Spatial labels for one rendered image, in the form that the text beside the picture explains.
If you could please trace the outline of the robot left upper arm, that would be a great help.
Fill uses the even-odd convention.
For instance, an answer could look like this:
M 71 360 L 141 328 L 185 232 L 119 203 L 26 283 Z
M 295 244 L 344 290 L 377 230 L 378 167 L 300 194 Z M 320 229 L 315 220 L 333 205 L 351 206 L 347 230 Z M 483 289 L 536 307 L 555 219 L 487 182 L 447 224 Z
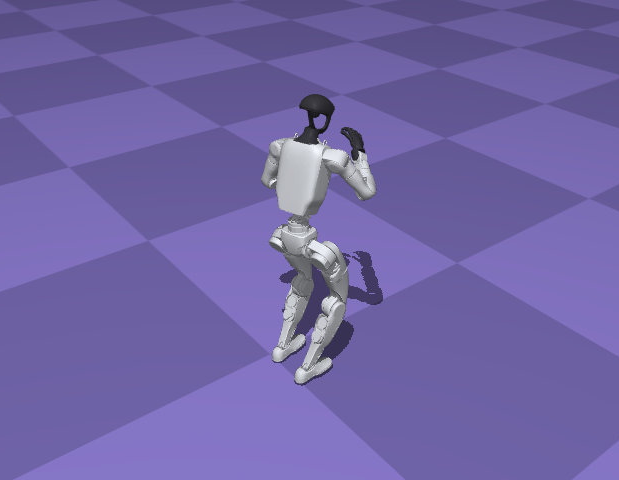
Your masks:
M 276 173 L 278 172 L 281 147 L 286 139 L 287 138 L 278 139 L 269 145 L 269 154 L 261 177 L 262 183 L 269 189 L 276 188 Z

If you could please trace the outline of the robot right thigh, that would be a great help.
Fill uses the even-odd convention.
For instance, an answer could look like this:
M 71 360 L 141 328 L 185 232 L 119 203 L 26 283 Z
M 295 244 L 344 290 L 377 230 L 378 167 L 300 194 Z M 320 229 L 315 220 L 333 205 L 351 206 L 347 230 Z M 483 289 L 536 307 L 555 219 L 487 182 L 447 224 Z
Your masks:
M 319 243 L 312 240 L 307 248 L 311 263 L 321 270 L 330 289 L 330 295 L 321 304 L 322 311 L 329 316 L 336 302 L 342 301 L 346 306 L 349 288 L 347 265 L 339 248 L 330 241 Z

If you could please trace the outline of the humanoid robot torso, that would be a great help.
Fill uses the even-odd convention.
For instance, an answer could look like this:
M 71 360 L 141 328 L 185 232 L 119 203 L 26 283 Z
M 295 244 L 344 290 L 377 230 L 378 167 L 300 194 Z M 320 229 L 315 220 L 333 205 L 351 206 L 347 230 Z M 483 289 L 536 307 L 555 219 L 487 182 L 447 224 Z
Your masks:
M 296 137 L 297 134 L 297 137 Z M 307 247 L 317 241 L 316 228 L 309 225 L 311 215 L 316 215 L 322 205 L 331 173 L 322 156 L 332 149 L 317 138 L 320 144 L 304 144 L 287 138 L 281 147 L 276 182 L 278 207 L 292 213 L 288 225 L 281 230 L 283 249 L 297 257 L 310 259 Z M 324 142 L 326 143 L 324 144 Z

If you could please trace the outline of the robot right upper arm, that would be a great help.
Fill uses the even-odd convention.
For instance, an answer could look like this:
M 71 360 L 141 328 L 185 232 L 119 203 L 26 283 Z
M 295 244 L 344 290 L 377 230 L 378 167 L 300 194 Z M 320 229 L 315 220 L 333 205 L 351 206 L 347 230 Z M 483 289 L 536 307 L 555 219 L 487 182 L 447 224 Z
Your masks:
M 354 189 L 359 200 L 368 200 L 376 194 L 369 189 L 367 180 L 364 180 L 345 151 L 326 149 L 322 159 L 330 172 L 339 174 Z

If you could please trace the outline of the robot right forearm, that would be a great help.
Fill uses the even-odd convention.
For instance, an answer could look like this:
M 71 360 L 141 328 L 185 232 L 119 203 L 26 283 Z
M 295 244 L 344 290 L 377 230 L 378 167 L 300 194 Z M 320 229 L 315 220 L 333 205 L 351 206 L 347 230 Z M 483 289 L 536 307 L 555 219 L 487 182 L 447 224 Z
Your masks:
M 361 151 L 358 151 L 358 153 L 358 159 L 356 161 L 352 160 L 352 162 L 354 163 L 354 166 L 358 169 L 358 171 L 362 174 L 364 180 L 367 180 L 367 185 L 369 189 L 373 193 L 376 193 L 376 183 L 373 175 L 371 174 L 370 165 L 367 162 L 367 155 Z

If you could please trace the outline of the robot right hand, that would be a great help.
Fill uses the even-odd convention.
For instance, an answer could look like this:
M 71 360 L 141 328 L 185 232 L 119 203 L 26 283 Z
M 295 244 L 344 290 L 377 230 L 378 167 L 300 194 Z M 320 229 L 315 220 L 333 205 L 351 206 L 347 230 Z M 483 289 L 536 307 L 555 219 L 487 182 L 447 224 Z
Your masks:
M 359 157 L 358 151 L 365 153 L 365 149 L 363 148 L 364 143 L 362 140 L 362 136 L 360 133 L 358 133 L 353 128 L 343 127 L 341 130 L 342 130 L 340 131 L 341 134 L 343 134 L 345 137 L 347 137 L 350 140 L 350 144 L 353 148 L 351 151 L 352 160 L 356 161 Z M 343 130 L 348 131 L 349 134 Z

